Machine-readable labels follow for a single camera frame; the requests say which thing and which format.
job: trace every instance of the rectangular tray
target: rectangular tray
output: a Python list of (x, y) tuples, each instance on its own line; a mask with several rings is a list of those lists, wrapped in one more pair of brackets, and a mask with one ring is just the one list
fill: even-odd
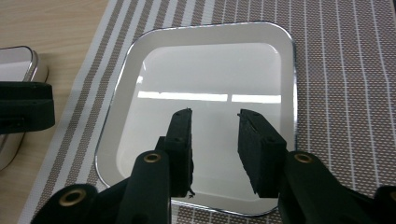
[(175, 203), (243, 216), (263, 215), (277, 199), (253, 193), (237, 153), (241, 108), (263, 114), (294, 149), (294, 44), (267, 22), (149, 32), (130, 47), (101, 139), (96, 168), (114, 185), (135, 158), (155, 148), (172, 114), (192, 109), (193, 199)]

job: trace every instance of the black clamp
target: black clamp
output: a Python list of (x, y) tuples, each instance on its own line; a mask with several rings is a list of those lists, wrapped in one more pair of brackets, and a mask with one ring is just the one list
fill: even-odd
[(41, 131), (55, 124), (51, 85), (0, 82), (0, 91), (0, 134)]

